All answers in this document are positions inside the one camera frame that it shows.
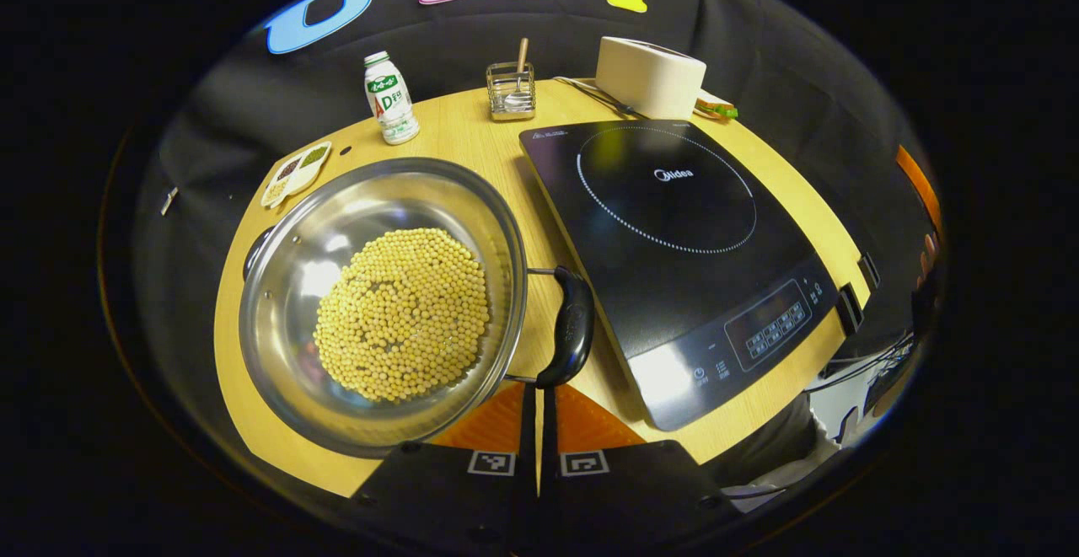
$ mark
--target round table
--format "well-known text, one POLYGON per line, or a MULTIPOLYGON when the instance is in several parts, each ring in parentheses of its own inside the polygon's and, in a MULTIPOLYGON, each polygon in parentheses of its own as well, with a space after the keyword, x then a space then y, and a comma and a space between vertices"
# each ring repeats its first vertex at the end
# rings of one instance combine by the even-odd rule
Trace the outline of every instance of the round table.
MULTIPOLYGON (((523 234, 525 257, 531 267, 576 267, 570 246, 544 200, 538 178, 521 150, 518 134, 524 130, 610 121, 619 117, 562 82, 540 81, 536 92, 536 114, 528 121, 500 123, 491 120, 487 90, 481 87, 416 103, 414 112, 420 120, 420 134, 400 146, 385 144, 374 119, 317 138, 311 145, 323 140, 332 142, 330 157, 318 177, 274 209, 260 204, 262 191, 289 155, 275 163, 267 174, 229 249, 218 287, 214 323, 221 393, 232 422, 255 456, 289 475, 343 497, 355 493, 381 462, 328 450, 292 431, 259 396, 240 350, 242 270, 248 249, 260 233, 327 181, 361 165, 400 157, 431 157, 459 163, 474 169, 505 198, 523 234), (351 150, 340 154, 347 147, 351 150)), ((812 187, 738 121, 721 123, 696 114, 691 121, 770 189, 812 243, 835 285, 850 283, 864 308, 870 288, 858 269, 861 254, 812 187)), ((547 365, 554 350, 551 327, 560 302, 561 290, 556 282, 529 284, 524 327, 509 373, 535 376, 547 365)), ((640 395, 623 371, 619 355, 604 331, 597 331, 589 362, 570 384, 617 416, 646 441, 678 440, 701 463, 727 450, 786 407, 824 368, 844 338, 838 315, 835 311, 829 312, 820 326, 764 377, 728 403, 674 432, 659 431, 648 423, 640 395)), ((543 416, 543 399, 536 400, 536 416, 543 416)), ((536 423, 537 434, 542 426, 536 423)), ((537 438, 537 449, 541 445, 537 438)))

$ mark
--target black pot handle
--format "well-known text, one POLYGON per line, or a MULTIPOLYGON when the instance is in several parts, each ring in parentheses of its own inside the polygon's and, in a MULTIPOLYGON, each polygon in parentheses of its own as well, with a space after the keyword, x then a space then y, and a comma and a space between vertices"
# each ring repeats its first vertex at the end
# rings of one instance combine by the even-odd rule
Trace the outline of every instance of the black pot handle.
POLYGON ((555 320, 555 356, 535 378, 507 373, 507 380, 551 389, 569 382, 588 361, 596 329, 596 302, 588 283, 577 273, 559 266, 554 269, 529 269, 529 274, 555 275, 562 285, 562 308, 555 320))
POLYGON ((262 231, 258 237, 255 237, 255 243, 251 244, 251 248, 247 250, 247 258, 244 258, 244 281, 247 281, 247 273, 251 272, 251 267, 255 266, 255 258, 262 250, 262 246, 265 245, 267 239, 270 239, 270 233, 276 225, 270 227, 269 229, 262 231))

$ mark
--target induction cooktop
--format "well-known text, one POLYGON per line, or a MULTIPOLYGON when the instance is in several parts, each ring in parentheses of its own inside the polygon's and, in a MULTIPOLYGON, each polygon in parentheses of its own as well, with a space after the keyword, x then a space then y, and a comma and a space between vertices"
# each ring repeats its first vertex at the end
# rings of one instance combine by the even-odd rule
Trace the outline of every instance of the induction cooktop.
POLYGON ((581 123, 520 140, 659 430, 739 395, 835 305, 798 225, 692 123, 581 123))

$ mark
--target midea logo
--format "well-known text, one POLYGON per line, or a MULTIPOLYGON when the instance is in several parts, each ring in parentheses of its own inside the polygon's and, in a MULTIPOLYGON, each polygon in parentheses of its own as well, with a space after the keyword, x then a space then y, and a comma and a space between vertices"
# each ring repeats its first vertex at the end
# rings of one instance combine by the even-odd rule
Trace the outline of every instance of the midea logo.
POLYGON ((653 172, 653 174, 655 174, 656 179, 659 180, 660 182, 669 182, 674 178, 689 178, 693 176, 693 172, 691 172, 689 169, 686 169, 685 172, 681 171, 668 172, 667 169, 656 169, 655 172, 653 172))

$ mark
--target metal utensil holder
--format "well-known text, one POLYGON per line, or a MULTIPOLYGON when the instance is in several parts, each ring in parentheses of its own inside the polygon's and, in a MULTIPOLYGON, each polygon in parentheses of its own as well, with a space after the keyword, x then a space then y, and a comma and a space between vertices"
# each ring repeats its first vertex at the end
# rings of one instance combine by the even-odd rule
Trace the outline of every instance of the metal utensil holder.
POLYGON ((493 120, 516 121, 535 117, 535 70, 532 64, 524 63, 524 72, 517 72, 516 62, 487 67, 487 95, 493 120))

